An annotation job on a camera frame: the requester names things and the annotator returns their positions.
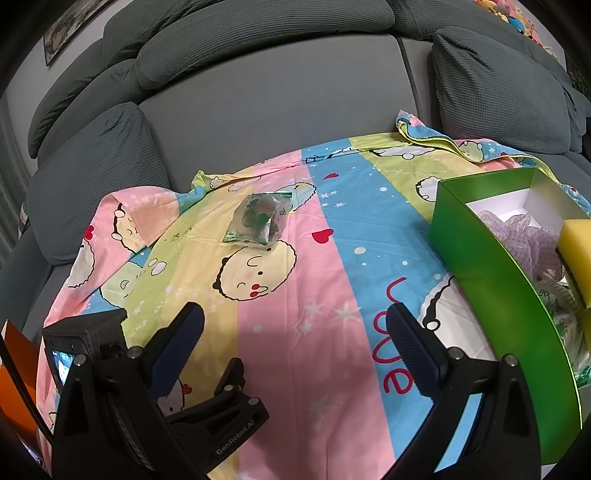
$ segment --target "plastic bag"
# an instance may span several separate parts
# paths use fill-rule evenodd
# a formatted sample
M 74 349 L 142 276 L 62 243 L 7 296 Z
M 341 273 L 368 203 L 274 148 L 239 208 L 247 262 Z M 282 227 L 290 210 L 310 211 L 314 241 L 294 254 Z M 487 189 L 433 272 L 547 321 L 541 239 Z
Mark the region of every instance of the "plastic bag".
M 591 383 L 591 354 L 587 348 L 583 327 L 577 321 L 577 307 L 568 286 L 556 282 L 549 275 L 534 282 L 538 295 L 550 313 L 556 330 L 569 357 L 577 387 Z
M 291 192 L 253 193 L 234 210 L 224 242 L 268 245 L 279 240 L 291 209 Z

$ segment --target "screw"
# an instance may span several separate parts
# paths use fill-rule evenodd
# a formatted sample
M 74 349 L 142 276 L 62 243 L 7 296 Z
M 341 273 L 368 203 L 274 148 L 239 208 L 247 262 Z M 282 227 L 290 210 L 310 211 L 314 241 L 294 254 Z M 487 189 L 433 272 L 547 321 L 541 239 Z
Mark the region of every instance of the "screw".
M 127 356 L 132 360 L 139 358 L 144 350 L 140 346 L 133 346 L 127 350 Z
M 459 360 L 460 358 L 464 357 L 464 352 L 461 348 L 457 346 L 452 346 L 447 349 L 447 354 L 452 357 L 454 360 Z
M 519 360 L 517 360 L 517 357 L 511 354 L 505 357 L 505 362 L 507 362 L 507 365 L 509 365 L 510 367 L 516 367 L 519 364 Z
M 82 353 L 80 355 L 76 355 L 74 357 L 74 365 L 77 367 L 81 367 L 82 365 L 84 365 L 84 362 L 86 362 L 86 355 L 82 355 Z

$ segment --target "picture frame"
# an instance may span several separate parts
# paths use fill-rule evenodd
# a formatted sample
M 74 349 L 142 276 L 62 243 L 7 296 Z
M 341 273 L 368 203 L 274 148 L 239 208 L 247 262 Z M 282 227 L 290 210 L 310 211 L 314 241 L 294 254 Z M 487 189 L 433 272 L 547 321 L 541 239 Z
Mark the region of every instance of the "picture frame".
M 82 28 L 115 0 L 77 0 L 43 35 L 45 64 L 50 66 Z

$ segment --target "red letter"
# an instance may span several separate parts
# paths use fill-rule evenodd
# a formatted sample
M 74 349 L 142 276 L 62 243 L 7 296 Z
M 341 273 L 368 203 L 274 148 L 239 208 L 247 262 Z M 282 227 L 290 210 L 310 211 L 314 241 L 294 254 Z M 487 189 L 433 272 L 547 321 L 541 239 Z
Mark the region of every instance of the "red letter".
M 406 280 L 406 277 L 400 277 L 398 280 L 394 280 L 390 285 L 388 285 L 388 288 L 386 288 L 386 295 L 390 299 L 390 301 L 393 301 L 394 303 L 399 303 L 399 301 L 392 296 L 390 290 L 392 290 L 393 286 L 398 285 L 400 282 L 404 280 Z
M 390 337 L 386 337 L 375 346 L 374 351 L 371 353 L 371 357 L 374 359 L 374 362 L 377 362 L 379 364 L 391 364 L 393 362 L 397 362 L 398 360 L 400 360 L 402 358 L 400 355 L 397 355 L 392 358 L 378 357 L 379 349 L 381 349 L 389 340 L 390 340 Z
M 380 319 L 380 317 L 385 317 L 387 314 L 387 312 L 379 312 L 375 317 L 374 317 L 374 330 L 376 332 L 379 333 L 384 333 L 385 335 L 388 334 L 387 330 L 383 330 L 382 328 L 380 328 L 380 326 L 378 325 L 378 320 Z
M 396 374 L 403 374 L 406 376 L 408 380 L 408 384 L 405 388 L 401 388 L 398 380 L 396 379 Z M 396 389 L 396 393 L 399 395 L 404 395 L 408 393 L 409 390 L 413 387 L 413 378 L 410 376 L 410 372 L 405 368 L 395 368 L 394 370 L 390 370 L 384 377 L 384 391 L 386 393 L 390 393 L 390 387 L 388 386 L 388 380 L 392 380 L 392 384 Z

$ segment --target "blanket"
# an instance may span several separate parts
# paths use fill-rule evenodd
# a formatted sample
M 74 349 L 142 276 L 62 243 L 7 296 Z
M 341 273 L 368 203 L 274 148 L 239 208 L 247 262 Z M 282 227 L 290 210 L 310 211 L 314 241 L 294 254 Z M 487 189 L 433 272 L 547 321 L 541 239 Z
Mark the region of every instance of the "blanket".
M 210 398 L 238 356 L 246 392 L 270 414 L 212 479 L 381 478 L 432 405 L 388 337 L 388 306 L 404 302 L 446 346 L 495 357 L 428 240 L 437 183 L 530 165 L 551 174 L 529 155 L 492 140 L 453 141 L 404 112 L 397 126 L 233 175 L 199 172 L 186 194 L 157 187 L 110 194 L 45 325 L 124 307 L 128 346 L 144 346 L 195 301 L 205 329 L 175 387 L 159 399 L 163 413 Z M 247 195 L 285 191 L 293 199 L 281 240 L 267 247 L 221 241 Z M 440 468 L 459 457 L 479 402 L 470 398 Z M 53 426 L 59 395 L 43 353 L 37 403 Z M 44 456 L 50 459 L 47 445 Z

